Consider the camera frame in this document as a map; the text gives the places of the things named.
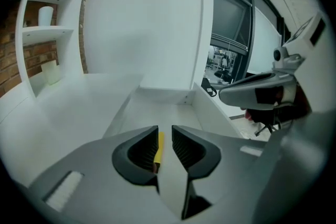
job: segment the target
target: white shelving unit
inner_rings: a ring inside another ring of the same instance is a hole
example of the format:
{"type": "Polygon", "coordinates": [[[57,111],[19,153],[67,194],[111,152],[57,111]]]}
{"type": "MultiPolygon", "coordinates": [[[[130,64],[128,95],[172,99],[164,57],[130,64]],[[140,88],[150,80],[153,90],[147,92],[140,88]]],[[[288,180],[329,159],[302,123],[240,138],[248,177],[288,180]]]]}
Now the white shelving unit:
{"type": "Polygon", "coordinates": [[[63,35],[71,33],[73,29],[62,26],[33,26],[22,30],[23,46],[35,43],[57,40],[63,35]]]}
{"type": "Polygon", "coordinates": [[[61,86],[63,80],[83,75],[78,40],[80,6],[81,0],[21,0],[20,2],[15,31],[16,58],[21,79],[34,100],[41,98],[42,95],[48,95],[48,91],[61,86]],[[27,1],[57,4],[57,25],[24,28],[27,1]],[[52,40],[57,44],[61,81],[49,86],[41,73],[28,78],[23,47],[52,40]]]}

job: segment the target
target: brick wall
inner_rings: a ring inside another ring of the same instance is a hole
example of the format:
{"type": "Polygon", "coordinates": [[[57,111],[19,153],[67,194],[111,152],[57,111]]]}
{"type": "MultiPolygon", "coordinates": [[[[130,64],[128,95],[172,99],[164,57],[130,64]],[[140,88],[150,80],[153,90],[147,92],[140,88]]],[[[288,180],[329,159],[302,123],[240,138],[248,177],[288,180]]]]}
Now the brick wall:
{"type": "Polygon", "coordinates": [[[84,39],[83,39],[84,38],[83,26],[84,26],[85,3],[86,3],[86,0],[82,0],[81,6],[80,6],[80,14],[79,14],[79,52],[80,52],[80,59],[82,61],[83,71],[84,73],[88,73],[88,66],[86,64],[84,39]]]}
{"type": "MultiPolygon", "coordinates": [[[[0,27],[0,97],[21,83],[15,54],[15,26],[20,1],[10,1],[8,13],[0,27]]],[[[56,25],[57,5],[28,1],[24,21],[27,26],[38,25],[38,10],[44,6],[54,8],[51,25],[56,25]]],[[[56,42],[44,42],[24,46],[25,64],[28,77],[42,72],[41,64],[56,60],[56,42]]]]}

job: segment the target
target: small white box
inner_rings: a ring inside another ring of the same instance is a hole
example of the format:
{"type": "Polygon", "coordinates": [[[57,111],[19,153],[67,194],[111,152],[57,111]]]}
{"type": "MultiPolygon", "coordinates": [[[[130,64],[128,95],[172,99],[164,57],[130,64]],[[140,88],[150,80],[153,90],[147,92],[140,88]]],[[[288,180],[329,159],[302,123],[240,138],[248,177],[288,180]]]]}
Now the small white box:
{"type": "Polygon", "coordinates": [[[60,80],[59,66],[56,65],[56,60],[44,63],[41,65],[42,72],[49,85],[52,85],[60,80]]]}

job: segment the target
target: white cup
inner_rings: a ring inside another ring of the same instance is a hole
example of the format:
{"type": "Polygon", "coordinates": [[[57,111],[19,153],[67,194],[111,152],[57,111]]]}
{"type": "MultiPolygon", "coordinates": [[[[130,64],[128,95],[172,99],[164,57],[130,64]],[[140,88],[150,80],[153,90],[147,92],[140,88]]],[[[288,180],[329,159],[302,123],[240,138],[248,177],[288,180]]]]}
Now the white cup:
{"type": "Polygon", "coordinates": [[[50,26],[53,11],[53,7],[40,8],[38,11],[38,26],[50,26]]]}

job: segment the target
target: white wall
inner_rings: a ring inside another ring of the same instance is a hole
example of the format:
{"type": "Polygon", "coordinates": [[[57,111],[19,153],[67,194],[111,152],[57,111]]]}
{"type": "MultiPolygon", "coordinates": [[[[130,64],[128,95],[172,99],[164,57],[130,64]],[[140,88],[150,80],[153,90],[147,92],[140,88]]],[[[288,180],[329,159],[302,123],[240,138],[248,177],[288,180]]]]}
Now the white wall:
{"type": "Polygon", "coordinates": [[[256,8],[252,55],[247,72],[258,74],[272,69],[273,51],[281,44],[281,35],[273,24],[256,8]]]}
{"type": "Polygon", "coordinates": [[[201,19],[202,0],[87,0],[83,34],[88,70],[141,72],[142,87],[189,89],[201,19]]]}

